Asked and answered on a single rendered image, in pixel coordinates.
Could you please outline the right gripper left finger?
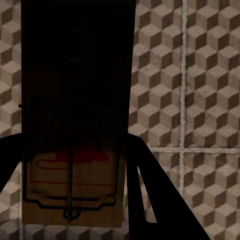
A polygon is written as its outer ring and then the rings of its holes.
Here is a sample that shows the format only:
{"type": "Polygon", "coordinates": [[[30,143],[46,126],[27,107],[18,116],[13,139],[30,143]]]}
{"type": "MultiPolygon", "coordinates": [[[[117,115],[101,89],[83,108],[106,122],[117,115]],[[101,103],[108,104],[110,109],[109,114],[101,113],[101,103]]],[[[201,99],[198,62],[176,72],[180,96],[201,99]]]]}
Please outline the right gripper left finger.
{"type": "Polygon", "coordinates": [[[0,138],[0,193],[22,160],[22,133],[0,138]]]}

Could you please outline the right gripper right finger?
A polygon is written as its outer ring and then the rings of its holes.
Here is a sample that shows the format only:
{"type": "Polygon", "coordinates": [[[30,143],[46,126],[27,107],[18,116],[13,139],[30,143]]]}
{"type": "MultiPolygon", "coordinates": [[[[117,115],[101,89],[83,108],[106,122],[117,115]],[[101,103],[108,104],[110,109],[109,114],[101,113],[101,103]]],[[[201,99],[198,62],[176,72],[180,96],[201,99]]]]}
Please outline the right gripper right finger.
{"type": "Polygon", "coordinates": [[[211,240],[144,140],[126,134],[129,240],[211,240]],[[156,223],[146,220],[140,169],[156,223]]]}

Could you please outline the mousetrap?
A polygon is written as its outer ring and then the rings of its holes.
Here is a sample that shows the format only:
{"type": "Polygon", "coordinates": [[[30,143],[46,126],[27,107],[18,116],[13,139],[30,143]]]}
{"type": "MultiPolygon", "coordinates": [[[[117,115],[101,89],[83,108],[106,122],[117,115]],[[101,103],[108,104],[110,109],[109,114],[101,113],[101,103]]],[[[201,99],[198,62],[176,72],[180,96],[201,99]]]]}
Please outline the mousetrap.
{"type": "Polygon", "coordinates": [[[136,0],[21,0],[23,224],[122,228],[136,0]]]}

